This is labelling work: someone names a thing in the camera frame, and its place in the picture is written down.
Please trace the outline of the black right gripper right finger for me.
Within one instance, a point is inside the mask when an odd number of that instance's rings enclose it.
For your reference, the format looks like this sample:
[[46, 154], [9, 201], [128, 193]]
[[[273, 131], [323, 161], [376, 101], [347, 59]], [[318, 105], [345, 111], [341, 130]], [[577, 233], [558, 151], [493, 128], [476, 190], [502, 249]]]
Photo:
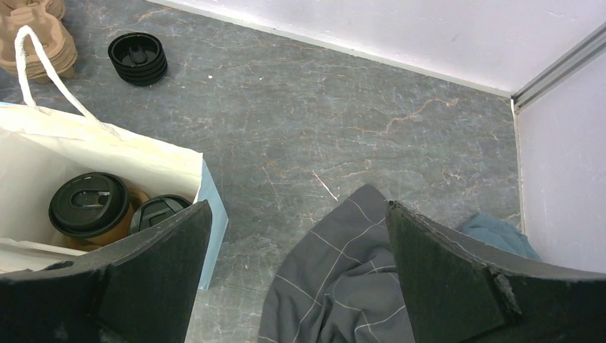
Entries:
[[391, 201], [385, 214], [417, 342], [603, 342], [605, 275], [512, 254]]

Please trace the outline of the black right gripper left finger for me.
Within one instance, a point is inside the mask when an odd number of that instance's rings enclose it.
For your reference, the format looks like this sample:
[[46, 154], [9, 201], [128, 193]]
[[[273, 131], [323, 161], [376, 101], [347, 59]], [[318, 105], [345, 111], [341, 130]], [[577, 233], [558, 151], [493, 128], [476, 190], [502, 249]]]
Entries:
[[183, 342], [212, 210], [158, 225], [39, 271], [1, 275], [3, 342]]

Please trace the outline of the black plastic cup lid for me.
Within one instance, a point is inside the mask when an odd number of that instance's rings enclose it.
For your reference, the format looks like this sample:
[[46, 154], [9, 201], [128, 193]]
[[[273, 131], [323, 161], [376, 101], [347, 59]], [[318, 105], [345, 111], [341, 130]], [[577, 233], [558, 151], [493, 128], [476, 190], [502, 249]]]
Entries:
[[151, 228], [191, 205], [189, 200], [176, 194], [165, 194], [149, 199], [134, 212], [129, 235]]

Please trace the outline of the light blue paper bag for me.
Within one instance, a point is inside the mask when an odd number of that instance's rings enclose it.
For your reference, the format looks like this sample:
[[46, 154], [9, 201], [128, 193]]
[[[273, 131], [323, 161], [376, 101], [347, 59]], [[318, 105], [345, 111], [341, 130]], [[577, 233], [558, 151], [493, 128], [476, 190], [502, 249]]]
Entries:
[[[76, 114], [38, 106], [26, 77], [30, 40], [50, 79]], [[202, 153], [99, 121], [67, 89], [29, 26], [14, 39], [23, 104], [1, 105], [1, 273], [39, 271], [80, 255], [51, 225], [51, 198], [87, 172], [107, 172], [149, 196], [208, 201], [212, 226], [199, 288], [208, 289], [229, 218]]]

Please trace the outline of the brown pulp cup carriers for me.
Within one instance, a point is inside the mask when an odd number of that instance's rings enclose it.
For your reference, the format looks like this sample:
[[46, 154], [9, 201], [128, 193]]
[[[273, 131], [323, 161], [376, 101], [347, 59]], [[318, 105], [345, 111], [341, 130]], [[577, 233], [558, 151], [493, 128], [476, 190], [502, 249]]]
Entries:
[[66, 14], [63, 0], [1, 2], [1, 69], [17, 75], [14, 40], [17, 31], [29, 26], [37, 35], [57, 74], [62, 78], [75, 75], [78, 54], [74, 38], [62, 19]]

